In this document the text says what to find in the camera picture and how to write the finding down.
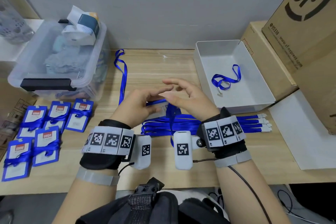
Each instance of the person's right arm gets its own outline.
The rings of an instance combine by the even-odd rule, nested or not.
[[[163,93],[162,95],[172,105],[185,109],[200,121],[219,115],[218,108],[197,86],[177,78],[164,79],[163,82],[168,85],[178,85],[177,90],[185,90],[189,95],[189,99],[182,99],[172,92]],[[253,160],[241,162],[232,167],[254,189],[273,224],[290,224],[288,217]],[[252,191],[233,170],[229,167],[220,167],[217,168],[217,175],[232,224],[269,223]]]

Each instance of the hand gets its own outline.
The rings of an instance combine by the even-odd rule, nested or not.
[[[178,78],[163,79],[162,82],[168,85],[178,85],[177,91],[186,90],[189,99],[182,99],[168,92],[162,95],[169,103],[183,108],[196,119],[204,121],[220,113],[219,109],[208,99],[203,91],[190,82]]]
[[[141,124],[150,114],[161,110],[155,106],[146,106],[146,102],[164,99],[159,94],[173,88],[174,86],[171,85],[159,89],[133,90],[117,107],[110,119],[120,121],[134,128]]]

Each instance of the white wrist-mounted camera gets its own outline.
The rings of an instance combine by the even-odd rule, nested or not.
[[[125,128],[97,126],[91,130],[82,153],[98,153],[124,156],[122,162],[134,162],[132,167],[144,169],[151,164],[152,139],[134,135]]]
[[[206,146],[208,151],[239,142],[246,138],[236,116],[210,121],[202,124],[204,140],[192,136],[190,131],[174,133],[175,167],[190,170],[193,166],[192,150]]]

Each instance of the person's left arm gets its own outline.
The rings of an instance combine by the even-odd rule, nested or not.
[[[146,107],[146,102],[163,99],[159,94],[172,89],[173,86],[165,86],[160,89],[133,90],[110,119],[103,120],[99,126],[132,129],[150,114],[159,111],[154,106]],[[87,172],[93,176],[118,177],[121,158],[122,156],[118,155],[85,153],[80,161],[79,172]],[[75,178],[53,224],[74,224],[82,215],[114,200],[116,190],[116,185],[100,185]]]

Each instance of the person's right hand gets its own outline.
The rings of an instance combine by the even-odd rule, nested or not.
[[[161,95],[169,103],[183,108],[196,119],[204,121],[220,113],[219,109],[208,99],[203,91],[190,82],[179,78],[167,78],[163,79],[162,82],[167,85],[178,85],[177,91],[186,90],[189,99],[182,99],[171,92],[165,92]]]

